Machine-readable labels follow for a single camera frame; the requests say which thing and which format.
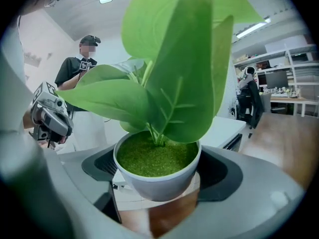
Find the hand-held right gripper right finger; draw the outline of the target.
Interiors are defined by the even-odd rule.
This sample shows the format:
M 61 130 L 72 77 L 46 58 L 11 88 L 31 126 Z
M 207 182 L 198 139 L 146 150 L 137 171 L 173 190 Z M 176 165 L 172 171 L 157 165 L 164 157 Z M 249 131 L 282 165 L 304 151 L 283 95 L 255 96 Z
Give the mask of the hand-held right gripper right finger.
M 268 161 L 204 146 L 195 210 L 161 239 L 268 239 L 305 192 Z

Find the chair draped with jackets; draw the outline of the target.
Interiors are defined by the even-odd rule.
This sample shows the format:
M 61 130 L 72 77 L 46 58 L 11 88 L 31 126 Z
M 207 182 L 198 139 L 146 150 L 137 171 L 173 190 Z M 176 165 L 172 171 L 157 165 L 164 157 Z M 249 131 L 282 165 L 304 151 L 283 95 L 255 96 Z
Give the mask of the chair draped with jackets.
M 244 78 L 239 81 L 240 94 L 237 95 L 237 118 L 256 128 L 264 112 L 259 88 L 254 80 L 255 68 L 248 66 L 244 70 Z

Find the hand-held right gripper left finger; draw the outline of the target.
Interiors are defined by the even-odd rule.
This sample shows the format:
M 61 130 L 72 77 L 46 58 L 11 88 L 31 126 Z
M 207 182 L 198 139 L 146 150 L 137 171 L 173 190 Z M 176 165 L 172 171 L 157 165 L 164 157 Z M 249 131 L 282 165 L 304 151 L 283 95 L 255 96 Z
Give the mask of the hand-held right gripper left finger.
M 112 147 L 65 153 L 59 159 L 76 188 L 97 209 L 102 210 L 109 203 L 116 206 L 113 177 L 117 167 Z

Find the brown wooden table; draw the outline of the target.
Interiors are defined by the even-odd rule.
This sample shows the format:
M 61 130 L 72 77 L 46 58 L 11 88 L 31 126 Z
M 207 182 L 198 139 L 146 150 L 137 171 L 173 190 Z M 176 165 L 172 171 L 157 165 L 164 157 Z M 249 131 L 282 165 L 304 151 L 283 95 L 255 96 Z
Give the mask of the brown wooden table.
M 265 113 L 239 154 L 278 166 L 306 193 L 319 165 L 319 119 Z M 196 208 L 198 191 L 165 205 L 120 213 L 137 236 L 161 238 Z

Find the black computer monitor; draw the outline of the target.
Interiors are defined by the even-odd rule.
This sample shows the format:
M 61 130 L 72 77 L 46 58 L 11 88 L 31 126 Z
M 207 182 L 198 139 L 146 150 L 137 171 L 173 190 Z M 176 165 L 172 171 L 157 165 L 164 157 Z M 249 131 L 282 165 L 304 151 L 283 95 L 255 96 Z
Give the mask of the black computer monitor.
M 269 89 L 289 87 L 286 71 L 277 70 L 277 71 L 267 72 L 265 76 L 266 76 L 267 88 Z

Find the white wall shelf unit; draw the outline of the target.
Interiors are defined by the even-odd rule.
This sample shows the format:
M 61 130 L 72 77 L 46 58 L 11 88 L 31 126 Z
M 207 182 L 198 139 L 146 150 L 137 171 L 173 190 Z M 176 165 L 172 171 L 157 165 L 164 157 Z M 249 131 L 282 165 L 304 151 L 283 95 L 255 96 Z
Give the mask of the white wall shelf unit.
M 280 59 L 279 65 L 271 66 L 271 61 Z M 234 64 L 235 73 L 239 76 L 242 71 L 247 67 L 252 66 L 255 68 L 257 74 L 269 74 L 275 71 L 286 71 L 288 75 L 293 75 L 294 70 L 289 62 L 286 49 L 265 53 L 246 60 L 236 62 Z

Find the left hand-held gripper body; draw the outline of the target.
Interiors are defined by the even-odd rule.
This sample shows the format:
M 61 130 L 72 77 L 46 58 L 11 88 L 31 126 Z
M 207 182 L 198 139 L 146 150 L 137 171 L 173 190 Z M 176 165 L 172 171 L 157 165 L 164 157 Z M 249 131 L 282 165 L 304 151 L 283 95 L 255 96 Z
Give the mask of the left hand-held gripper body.
M 55 87 L 44 81 L 34 92 L 31 119 L 35 124 L 30 134 L 36 141 L 47 140 L 62 144 L 73 131 L 73 121 L 68 116 L 65 101 Z

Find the person's left forearm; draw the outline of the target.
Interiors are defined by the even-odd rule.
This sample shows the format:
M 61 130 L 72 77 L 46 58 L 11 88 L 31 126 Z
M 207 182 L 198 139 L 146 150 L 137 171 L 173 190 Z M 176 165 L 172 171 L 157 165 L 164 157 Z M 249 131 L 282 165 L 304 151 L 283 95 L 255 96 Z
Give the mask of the person's left forearm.
M 23 115 L 23 128 L 29 129 L 33 127 L 34 127 L 34 123 L 31 117 L 31 108 L 29 107 Z

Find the white desk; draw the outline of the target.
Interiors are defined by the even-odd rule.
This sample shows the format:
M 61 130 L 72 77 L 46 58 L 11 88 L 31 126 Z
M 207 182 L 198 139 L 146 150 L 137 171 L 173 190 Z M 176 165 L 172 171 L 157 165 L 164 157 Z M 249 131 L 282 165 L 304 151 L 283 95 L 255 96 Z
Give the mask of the white desk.
M 245 126 L 241 120 L 215 117 L 210 129 L 200 139 L 202 151 L 211 147 L 238 151 Z

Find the wooden top work desk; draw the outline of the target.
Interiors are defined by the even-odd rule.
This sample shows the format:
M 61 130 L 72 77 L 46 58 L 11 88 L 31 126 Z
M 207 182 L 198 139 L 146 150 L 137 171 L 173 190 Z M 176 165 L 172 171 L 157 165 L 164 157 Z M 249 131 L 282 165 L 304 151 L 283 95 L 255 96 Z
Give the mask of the wooden top work desk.
M 271 97 L 270 102 L 272 103 L 285 103 L 285 104 L 294 104 L 294 112 L 293 115 L 297 115 L 298 104 L 302 105 L 301 117 L 305 117 L 306 105 L 313 105 L 319 107 L 319 101 L 311 101 L 305 98 L 278 98 Z

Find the green plant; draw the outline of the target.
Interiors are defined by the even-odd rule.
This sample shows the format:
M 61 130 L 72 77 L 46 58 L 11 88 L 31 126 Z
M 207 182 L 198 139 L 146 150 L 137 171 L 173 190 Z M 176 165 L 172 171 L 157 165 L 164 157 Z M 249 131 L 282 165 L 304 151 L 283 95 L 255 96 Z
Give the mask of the green plant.
M 248 0 L 131 0 L 122 42 L 142 66 L 111 76 L 110 66 L 98 65 L 57 94 L 120 123 L 126 135 L 113 159 L 132 189 L 154 202 L 175 199 L 189 186 L 200 139 L 220 109 L 233 27 L 262 20 Z

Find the white shelf rack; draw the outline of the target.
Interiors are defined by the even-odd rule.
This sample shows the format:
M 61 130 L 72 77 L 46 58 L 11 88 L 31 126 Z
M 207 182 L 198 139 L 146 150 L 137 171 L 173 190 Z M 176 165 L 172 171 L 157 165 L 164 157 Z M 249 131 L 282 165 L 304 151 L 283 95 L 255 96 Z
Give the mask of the white shelf rack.
M 319 51 L 315 44 L 285 45 L 285 67 L 289 86 L 319 86 Z

